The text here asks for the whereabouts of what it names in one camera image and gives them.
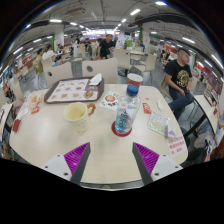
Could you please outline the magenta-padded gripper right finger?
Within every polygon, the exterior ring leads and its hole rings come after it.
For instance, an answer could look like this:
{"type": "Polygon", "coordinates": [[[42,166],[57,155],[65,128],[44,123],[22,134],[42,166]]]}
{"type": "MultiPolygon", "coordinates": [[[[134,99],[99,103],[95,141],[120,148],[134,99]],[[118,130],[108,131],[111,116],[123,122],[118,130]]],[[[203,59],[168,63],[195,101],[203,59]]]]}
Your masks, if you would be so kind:
{"type": "Polygon", "coordinates": [[[133,143],[132,153],[135,157],[144,185],[148,185],[149,183],[182,169],[182,167],[167,154],[159,155],[138,143],[133,143]]]}

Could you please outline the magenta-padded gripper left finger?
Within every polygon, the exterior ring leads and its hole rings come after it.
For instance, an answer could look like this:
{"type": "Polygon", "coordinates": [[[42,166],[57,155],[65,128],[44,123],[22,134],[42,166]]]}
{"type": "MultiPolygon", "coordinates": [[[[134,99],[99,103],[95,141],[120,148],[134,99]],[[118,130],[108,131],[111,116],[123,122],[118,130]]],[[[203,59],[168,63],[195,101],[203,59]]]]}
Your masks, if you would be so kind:
{"type": "Polygon", "coordinates": [[[90,152],[90,143],[87,142],[66,154],[56,154],[42,169],[79,185],[90,152]]]}

